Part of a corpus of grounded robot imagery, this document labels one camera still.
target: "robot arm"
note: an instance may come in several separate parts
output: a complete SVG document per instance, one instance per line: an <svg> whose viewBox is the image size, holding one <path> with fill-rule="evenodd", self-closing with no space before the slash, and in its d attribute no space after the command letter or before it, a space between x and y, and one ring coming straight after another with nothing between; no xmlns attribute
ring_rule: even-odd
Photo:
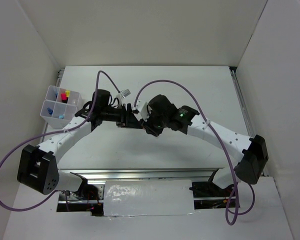
<svg viewBox="0 0 300 240"><path fill-rule="evenodd" d="M21 154L17 180L40 193L47 195L54 190L69 190L79 196L91 187L80 175L58 171L57 164L62 156L80 139L91 133L103 121L116 122L120 128L144 129L146 133L159 136L164 128L195 136L212 145L221 145L210 129L212 125L220 135L229 154L233 157L235 174L239 180L256 184L268 161L265 140L233 132L210 120L204 121L197 110L182 106L176 108L164 95L157 95L149 103L139 100L132 108L131 104L114 108L108 105L110 92L99 89L91 117L79 128L67 131L82 123L88 116L88 105L78 111L72 121L57 134L37 146L26 146ZM140 114L138 121L134 114ZM219 169L213 174L212 182L224 189L233 184L229 168Z"/></svg>

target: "gray wall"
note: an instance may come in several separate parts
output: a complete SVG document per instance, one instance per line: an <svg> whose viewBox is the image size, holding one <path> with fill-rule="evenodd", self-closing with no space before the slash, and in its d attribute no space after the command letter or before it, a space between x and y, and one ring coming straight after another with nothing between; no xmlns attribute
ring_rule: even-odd
<svg viewBox="0 0 300 240"><path fill-rule="evenodd" d="M20 2L62 66L237 66L266 0Z"/></svg>
<svg viewBox="0 0 300 240"><path fill-rule="evenodd" d="M55 67L16 2L0 0L0 160L21 141L42 132L39 112L48 85L56 79ZM0 198L9 206L19 187L19 159L17 151L0 171ZM9 216L10 211L0 207L0 239Z"/></svg>
<svg viewBox="0 0 300 240"><path fill-rule="evenodd" d="M266 138L295 240L300 240L300 0L269 0L237 70L252 125Z"/></svg>

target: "divided container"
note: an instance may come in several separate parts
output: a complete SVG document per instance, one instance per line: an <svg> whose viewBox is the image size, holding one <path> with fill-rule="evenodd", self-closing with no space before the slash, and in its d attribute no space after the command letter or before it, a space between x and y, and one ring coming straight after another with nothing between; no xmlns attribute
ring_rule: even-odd
<svg viewBox="0 0 300 240"><path fill-rule="evenodd" d="M54 129L64 128L75 116L75 113L82 108L82 98L77 91L70 90L67 103L62 102L61 94L66 90L68 89L49 86L41 108L40 116ZM52 114L48 112L48 108L52 109Z"/></svg>

